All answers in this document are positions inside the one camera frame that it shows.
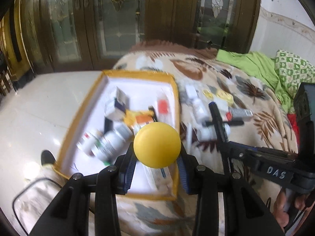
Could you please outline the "person right hand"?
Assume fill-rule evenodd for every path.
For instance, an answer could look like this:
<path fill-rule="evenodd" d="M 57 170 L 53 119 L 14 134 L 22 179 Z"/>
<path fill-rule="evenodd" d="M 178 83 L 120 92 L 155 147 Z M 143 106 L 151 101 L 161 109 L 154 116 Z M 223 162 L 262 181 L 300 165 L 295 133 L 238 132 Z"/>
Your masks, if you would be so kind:
<path fill-rule="evenodd" d="M 305 222 L 306 218 L 308 217 L 309 213 L 311 212 L 314 206 L 314 204 L 312 204 L 311 207 L 305 208 L 305 201 L 307 197 L 308 195 L 300 195 L 295 199 L 295 208 L 303 211 L 302 213 L 303 216 L 299 220 L 299 223 L 295 224 L 294 231 L 292 231 L 291 235 L 295 235 L 298 232 L 299 228 Z M 289 215 L 285 210 L 286 203 L 287 203 L 286 190 L 281 189 L 273 206 L 273 216 L 280 225 L 282 230 L 284 230 L 284 227 L 287 226 L 289 223 Z"/>

